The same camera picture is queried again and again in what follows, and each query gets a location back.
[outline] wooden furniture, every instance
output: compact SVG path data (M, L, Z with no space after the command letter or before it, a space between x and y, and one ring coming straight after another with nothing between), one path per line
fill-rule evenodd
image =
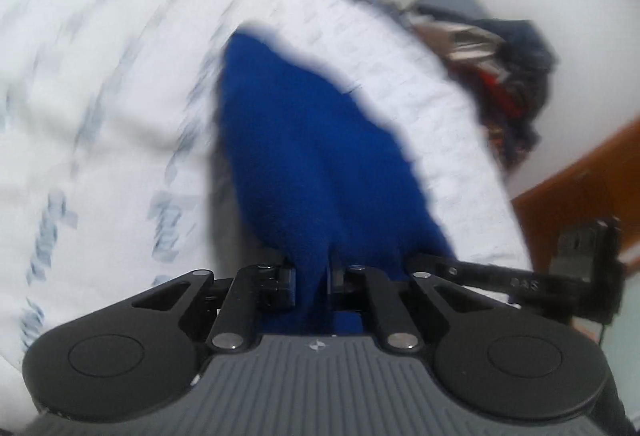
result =
M640 242L640 119L512 203L538 271L563 228L594 218L620 219L622 250Z

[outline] silver screw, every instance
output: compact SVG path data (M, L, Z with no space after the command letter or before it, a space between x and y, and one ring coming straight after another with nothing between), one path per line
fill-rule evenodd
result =
M219 333L211 339L211 342L221 350L235 350L242 346L244 339L237 333Z
M399 350L410 350L418 345L418 337L411 333L393 333L386 338L386 342Z

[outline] blue garment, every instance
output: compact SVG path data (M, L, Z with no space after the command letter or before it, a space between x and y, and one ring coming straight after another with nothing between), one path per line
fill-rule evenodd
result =
M296 310L265 329L327 332L329 257L392 279L418 251L451 257L391 134L351 96L236 31L220 79L221 127L242 217L297 271Z

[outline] gray ribbed plate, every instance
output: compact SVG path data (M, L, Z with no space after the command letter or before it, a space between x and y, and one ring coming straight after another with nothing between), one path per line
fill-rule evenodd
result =
M370 337L264 336L215 357L199 382L153 414L113 424L39 417L25 436L604 436L588 418L522 427L454 403L415 358Z

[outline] white fabric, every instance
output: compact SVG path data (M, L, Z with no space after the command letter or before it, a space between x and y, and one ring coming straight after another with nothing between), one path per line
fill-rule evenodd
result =
M529 268L470 100L366 4L0 0L1 428L34 415L19 369L43 331L251 258L223 159L210 162L220 51L245 22L396 133L460 259Z

